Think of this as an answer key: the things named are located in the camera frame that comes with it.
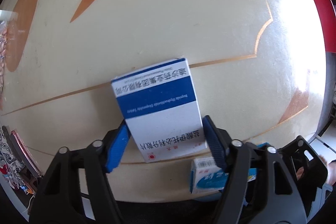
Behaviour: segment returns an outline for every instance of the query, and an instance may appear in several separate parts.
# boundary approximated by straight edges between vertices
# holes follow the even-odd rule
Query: table
[[[326,75],[313,0],[4,0],[9,22],[0,122],[42,171],[62,146],[86,147],[123,117],[110,80],[184,56],[201,115],[233,138],[281,147],[315,132]],[[146,164],[131,139],[108,175],[117,200],[189,193],[197,155]],[[83,172],[82,190],[86,191]]]

